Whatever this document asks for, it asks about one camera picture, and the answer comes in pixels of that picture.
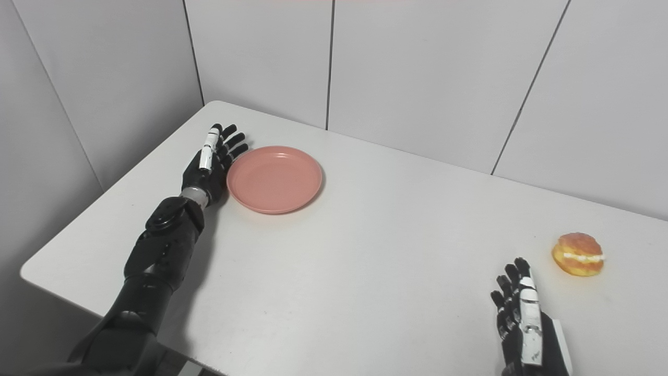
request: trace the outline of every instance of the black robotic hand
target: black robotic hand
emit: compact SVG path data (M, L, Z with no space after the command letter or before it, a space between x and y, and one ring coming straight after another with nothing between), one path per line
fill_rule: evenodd
M66 363L35 368L30 376L154 375L164 349L157 335L172 294L186 275L204 229L204 208L226 189L232 162L248 145L236 126L215 124L185 172L181 194L148 218L123 270L125 282L107 314L74 348Z
M531 269L523 258L506 265L492 292L506 367L502 376L570 376L570 355L559 320L540 309Z
M202 208L220 200L232 162L248 150L247 144L239 145L246 136L243 132L232 136L235 132L234 124L225 129L220 124L211 127L202 150L183 172L182 196L196 201Z

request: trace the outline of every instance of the pastry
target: pastry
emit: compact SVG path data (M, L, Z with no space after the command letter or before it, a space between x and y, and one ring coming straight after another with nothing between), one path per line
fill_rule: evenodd
M583 277L600 273L605 259L596 239L580 232L559 237L552 249L552 258L566 273Z

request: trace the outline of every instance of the cream filling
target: cream filling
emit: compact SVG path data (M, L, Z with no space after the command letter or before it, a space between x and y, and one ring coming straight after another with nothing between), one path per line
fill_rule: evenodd
M589 261L589 262L599 262L605 260L604 255L595 255L595 256L585 256L585 255L576 255L576 254L571 254L568 252L564 253L565 258L572 258L578 261Z

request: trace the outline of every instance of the pink plate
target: pink plate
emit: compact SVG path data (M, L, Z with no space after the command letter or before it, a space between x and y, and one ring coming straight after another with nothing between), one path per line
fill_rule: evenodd
M320 165L291 147L263 147L237 159L227 175L230 194L258 213L281 214L306 205L323 182Z

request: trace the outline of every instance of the white wall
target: white wall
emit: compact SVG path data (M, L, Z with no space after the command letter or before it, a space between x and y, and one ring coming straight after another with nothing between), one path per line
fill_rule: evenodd
M565 5L337 1L329 130L490 173Z
M64 359L93 324L19 268L102 188L10 0L0 56L0 372L20 372Z
M21 265L202 101L181 0L0 0L0 56L0 372L18 373L96 321Z
M573 1L495 175L668 219L660 1Z
M182 0L14 0L107 189L202 106Z
M325 128L331 0L186 0L204 101Z

